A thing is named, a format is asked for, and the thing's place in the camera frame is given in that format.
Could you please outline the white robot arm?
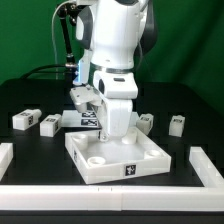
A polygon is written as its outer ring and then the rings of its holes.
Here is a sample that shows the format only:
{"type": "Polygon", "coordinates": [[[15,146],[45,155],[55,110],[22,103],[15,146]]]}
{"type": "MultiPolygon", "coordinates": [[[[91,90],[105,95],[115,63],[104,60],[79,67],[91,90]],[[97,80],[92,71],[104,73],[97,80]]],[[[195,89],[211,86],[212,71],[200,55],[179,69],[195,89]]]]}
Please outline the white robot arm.
{"type": "Polygon", "coordinates": [[[74,102],[79,110],[94,109],[103,141],[126,135],[138,95],[134,56],[150,51],[156,38],[153,0],[96,0],[78,14],[84,55],[74,102]]]}

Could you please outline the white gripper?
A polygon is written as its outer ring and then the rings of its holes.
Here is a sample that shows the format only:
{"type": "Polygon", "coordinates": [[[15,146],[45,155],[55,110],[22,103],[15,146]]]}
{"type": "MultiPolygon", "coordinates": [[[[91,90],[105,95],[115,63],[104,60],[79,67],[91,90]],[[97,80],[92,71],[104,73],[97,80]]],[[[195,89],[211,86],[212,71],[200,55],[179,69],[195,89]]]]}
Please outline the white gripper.
{"type": "Polygon", "coordinates": [[[101,99],[95,112],[102,131],[107,137],[125,136],[133,110],[132,100],[138,95],[134,75],[95,71],[93,87],[101,99]]]}

